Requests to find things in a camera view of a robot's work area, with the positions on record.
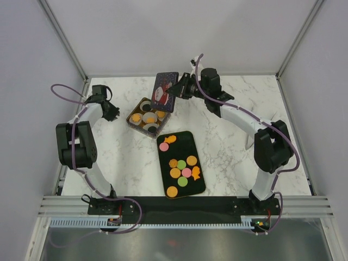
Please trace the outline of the square cookie tin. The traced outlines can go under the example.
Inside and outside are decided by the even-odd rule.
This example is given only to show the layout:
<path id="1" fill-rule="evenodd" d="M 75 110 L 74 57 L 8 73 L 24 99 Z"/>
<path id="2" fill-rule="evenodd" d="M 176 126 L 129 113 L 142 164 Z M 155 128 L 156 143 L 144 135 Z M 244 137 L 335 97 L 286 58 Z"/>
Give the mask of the square cookie tin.
<path id="1" fill-rule="evenodd" d="M 126 118 L 128 126 L 152 139 L 156 139 L 171 114 L 151 108 L 151 100 L 144 97 Z"/>

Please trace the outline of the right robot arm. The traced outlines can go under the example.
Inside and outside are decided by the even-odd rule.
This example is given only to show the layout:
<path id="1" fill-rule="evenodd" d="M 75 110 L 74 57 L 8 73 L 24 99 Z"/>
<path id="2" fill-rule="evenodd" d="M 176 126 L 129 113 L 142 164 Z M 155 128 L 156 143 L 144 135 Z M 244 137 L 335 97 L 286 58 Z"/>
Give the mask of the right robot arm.
<path id="1" fill-rule="evenodd" d="M 203 99 L 211 113 L 233 123 L 252 138 L 258 173 L 250 190 L 248 207 L 257 215 L 266 211 L 269 206 L 267 200 L 275 193 L 278 176 L 288 172 L 285 166 L 290 158 L 299 156 L 286 123 L 265 120 L 239 105 L 232 95 L 223 91 L 220 76 L 213 68 L 202 70 L 199 77 L 184 74 L 166 93 L 186 100 L 192 97 Z"/>

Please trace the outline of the black sandwich cookie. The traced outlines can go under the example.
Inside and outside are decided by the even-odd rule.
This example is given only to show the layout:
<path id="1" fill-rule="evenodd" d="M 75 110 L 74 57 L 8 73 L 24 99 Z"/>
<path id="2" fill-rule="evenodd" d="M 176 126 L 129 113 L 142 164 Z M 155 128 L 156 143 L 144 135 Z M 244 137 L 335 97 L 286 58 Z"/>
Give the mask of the black sandwich cookie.
<path id="1" fill-rule="evenodd" d="M 156 126 L 150 126 L 150 127 L 148 128 L 148 131 L 149 131 L 150 133 L 156 133 L 157 127 L 156 127 Z"/>
<path id="2" fill-rule="evenodd" d="M 143 111 L 151 111 L 151 106 L 150 104 L 145 104 L 142 106 Z"/>

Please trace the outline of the gold tin lid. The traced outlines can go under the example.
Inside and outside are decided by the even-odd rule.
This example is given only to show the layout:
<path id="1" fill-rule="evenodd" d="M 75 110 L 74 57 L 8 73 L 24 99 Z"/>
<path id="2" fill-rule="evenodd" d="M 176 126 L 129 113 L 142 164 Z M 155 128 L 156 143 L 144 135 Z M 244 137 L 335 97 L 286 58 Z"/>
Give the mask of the gold tin lid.
<path id="1" fill-rule="evenodd" d="M 157 73 L 151 96 L 150 106 L 152 109 L 172 113 L 175 106 L 175 96 L 167 90 L 178 82 L 178 72 Z"/>

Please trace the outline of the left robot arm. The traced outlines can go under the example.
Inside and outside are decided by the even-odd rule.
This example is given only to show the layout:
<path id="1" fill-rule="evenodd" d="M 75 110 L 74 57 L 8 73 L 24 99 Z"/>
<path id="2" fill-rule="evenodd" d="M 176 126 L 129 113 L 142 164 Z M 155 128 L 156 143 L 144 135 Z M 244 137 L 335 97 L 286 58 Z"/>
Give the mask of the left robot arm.
<path id="1" fill-rule="evenodd" d="M 111 103 L 113 93 L 106 85 L 94 85 L 91 96 L 84 101 L 74 101 L 55 92 L 56 86 L 73 90 L 71 87 L 53 84 L 51 91 L 57 97 L 81 106 L 81 110 L 69 122 L 60 123 L 55 128 L 59 161 L 80 175 L 92 195 L 102 198 L 100 208 L 106 214 L 114 214 L 119 208 L 119 201 L 115 189 L 97 164 L 98 152 L 92 133 L 98 120 L 113 122 L 120 115 L 120 109 Z"/>

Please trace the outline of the orange scalloped cookie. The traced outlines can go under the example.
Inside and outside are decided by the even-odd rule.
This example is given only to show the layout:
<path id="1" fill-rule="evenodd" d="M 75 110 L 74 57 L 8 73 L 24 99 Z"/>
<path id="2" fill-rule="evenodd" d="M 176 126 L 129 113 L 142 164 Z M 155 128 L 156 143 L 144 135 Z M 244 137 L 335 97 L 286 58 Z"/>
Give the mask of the orange scalloped cookie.
<path id="1" fill-rule="evenodd" d="M 165 115 L 166 115 L 166 113 L 163 112 L 163 111 L 156 111 L 156 113 L 157 113 L 157 116 L 158 116 L 159 118 L 163 118 L 163 117 L 165 117 Z"/>

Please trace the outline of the black rectangular tray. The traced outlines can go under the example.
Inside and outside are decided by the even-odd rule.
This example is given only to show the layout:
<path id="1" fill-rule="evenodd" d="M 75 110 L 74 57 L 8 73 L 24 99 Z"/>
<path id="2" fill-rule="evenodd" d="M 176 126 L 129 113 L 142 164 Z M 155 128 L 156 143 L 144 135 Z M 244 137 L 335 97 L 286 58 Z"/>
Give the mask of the black rectangular tray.
<path id="1" fill-rule="evenodd" d="M 206 182 L 192 132 L 163 134 L 156 142 L 165 196 L 177 199 L 205 192 Z"/>

